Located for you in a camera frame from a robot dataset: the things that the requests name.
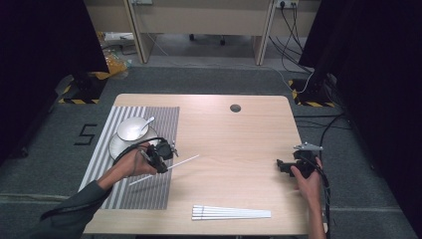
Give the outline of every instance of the striped mat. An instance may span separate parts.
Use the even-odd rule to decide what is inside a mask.
[[[80,190],[91,181],[100,178],[112,166],[113,159],[108,152],[108,143],[122,121],[132,117],[144,119],[155,117],[150,126],[156,130],[158,136],[173,143],[176,142],[179,110],[180,108],[112,107]],[[172,159],[166,160],[166,164],[171,166]],[[125,178],[116,183],[102,209],[166,209],[171,170],[129,186],[131,182],[143,176]]]

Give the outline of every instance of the electrical outlet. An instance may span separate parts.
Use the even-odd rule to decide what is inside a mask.
[[[277,5],[276,8],[282,8],[280,6],[280,4],[282,2],[285,2],[285,8],[284,9],[292,9],[292,8],[297,8],[299,5],[299,0],[291,0],[291,1],[286,1],[286,0],[277,0]]]

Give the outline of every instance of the gray carpet floor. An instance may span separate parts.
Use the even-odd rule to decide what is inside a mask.
[[[340,107],[297,106],[283,81],[305,74],[273,70],[135,67],[125,78],[110,78],[96,105],[55,104],[28,146],[29,156],[0,167],[0,193],[70,196],[78,191],[115,97],[128,94],[213,94],[286,96],[301,139],[319,144],[325,125]],[[85,124],[92,124],[80,137]],[[349,119],[341,118],[323,138],[323,164],[331,187],[331,238],[416,238],[384,179],[371,169]],[[0,197],[0,238],[13,238],[34,225],[52,200]],[[134,238],[96,235],[95,238]]]

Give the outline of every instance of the white chopstick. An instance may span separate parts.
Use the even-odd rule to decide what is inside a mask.
[[[255,210],[231,207],[210,207],[202,205],[194,205],[192,208],[192,220],[221,220],[269,217],[271,217],[271,211],[269,210]]]
[[[198,156],[199,156],[199,154],[198,154],[198,155],[195,155],[195,156],[193,156],[193,157],[190,157],[190,158],[188,158],[188,159],[186,159],[186,160],[183,160],[183,161],[181,161],[181,162],[177,162],[176,164],[174,164],[174,165],[171,165],[171,166],[167,167],[167,169],[173,168],[173,167],[178,166],[178,165],[180,165],[180,164],[182,164],[182,163],[185,163],[185,162],[187,162],[187,161],[190,161],[190,160],[192,160],[192,159],[194,159],[194,158],[196,158],[196,157],[198,157]],[[137,180],[137,181],[131,182],[131,183],[129,184],[129,186],[132,186],[132,185],[134,185],[134,184],[136,184],[136,183],[139,183],[140,181],[143,181],[143,180],[145,180],[145,179],[148,179],[149,177],[152,177],[152,176],[155,176],[155,175],[147,175],[147,176],[145,176],[145,177],[142,177],[140,180]]]

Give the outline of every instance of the human arm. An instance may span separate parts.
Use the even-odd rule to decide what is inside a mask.
[[[43,214],[42,220],[19,238],[81,238],[86,225],[109,196],[112,186],[125,177],[155,174],[139,148],[125,154],[98,180]]]
[[[319,167],[322,168],[319,158],[316,158]],[[306,200],[309,208],[309,238],[325,238],[325,232],[322,223],[322,212],[320,205],[320,176],[314,171],[308,178],[304,178],[301,172],[295,167],[291,167],[292,173],[298,182],[299,191]]]

